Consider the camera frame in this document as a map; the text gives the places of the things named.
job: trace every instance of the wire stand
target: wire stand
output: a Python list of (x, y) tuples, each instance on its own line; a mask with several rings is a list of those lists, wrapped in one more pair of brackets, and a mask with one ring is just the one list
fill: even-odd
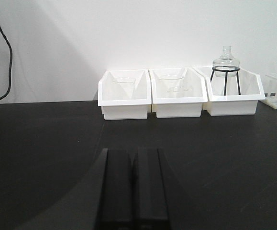
[(228, 73), (229, 72), (236, 72), (238, 95), (241, 95), (241, 93), (240, 93), (240, 86), (239, 86), (239, 76), (238, 76), (238, 71), (240, 71), (240, 68), (236, 67), (236, 66), (230, 66), (230, 68), (235, 68), (235, 69), (223, 70), (223, 69), (216, 69), (215, 67), (211, 68), (213, 70), (213, 72), (211, 73), (211, 80), (213, 79), (215, 71), (225, 72), (224, 93), (223, 93), (223, 95), (226, 96), (226, 84), (227, 84), (227, 81), (228, 81)]

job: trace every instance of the black surface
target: black surface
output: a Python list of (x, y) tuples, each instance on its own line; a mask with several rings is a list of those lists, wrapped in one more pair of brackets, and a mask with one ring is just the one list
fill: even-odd
[(259, 103), (256, 115), (148, 116), (104, 121), (96, 102), (0, 105), (0, 229), (62, 199), (102, 148), (134, 155), (139, 147), (165, 150), (210, 229), (277, 229), (277, 110)]
[(139, 149), (133, 164), (134, 218), (137, 230), (169, 230), (157, 149)]
[(98, 229), (107, 152), (102, 150), (88, 173), (62, 199), (17, 229)]
[(109, 149), (100, 230), (132, 230), (132, 166), (125, 150)]
[(168, 206), (170, 227), (173, 230), (204, 230), (211, 229), (207, 226), (207, 218), (195, 204), (178, 181), (166, 160), (162, 149), (159, 149), (165, 197)]

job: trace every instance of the ring stand leg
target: ring stand leg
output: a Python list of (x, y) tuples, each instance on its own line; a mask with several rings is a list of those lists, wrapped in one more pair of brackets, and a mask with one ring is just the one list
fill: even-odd
[(213, 79), (213, 76), (214, 76), (214, 70), (213, 70), (213, 72), (211, 73), (211, 80)]
[(224, 80), (224, 93), (223, 95), (226, 96), (226, 84), (228, 81), (228, 72), (225, 73), (225, 80)]
[(237, 73), (236, 73), (236, 79), (237, 79), (237, 86), (238, 86), (238, 95), (241, 95), (241, 93), (240, 93), (240, 85), (239, 85), (238, 71), (237, 71)]

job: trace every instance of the glass neck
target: glass neck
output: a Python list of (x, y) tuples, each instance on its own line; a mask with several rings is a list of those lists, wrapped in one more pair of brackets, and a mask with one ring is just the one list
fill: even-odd
[(233, 58), (233, 55), (231, 53), (231, 47), (230, 46), (224, 46), (222, 50), (222, 58)]

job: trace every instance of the black tabletop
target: black tabletop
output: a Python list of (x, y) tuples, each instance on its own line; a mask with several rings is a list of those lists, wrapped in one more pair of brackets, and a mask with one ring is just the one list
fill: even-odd
[(0, 104), (0, 229), (52, 229), (102, 148), (162, 148), (210, 229), (277, 229), (277, 110), (104, 121), (95, 101)]

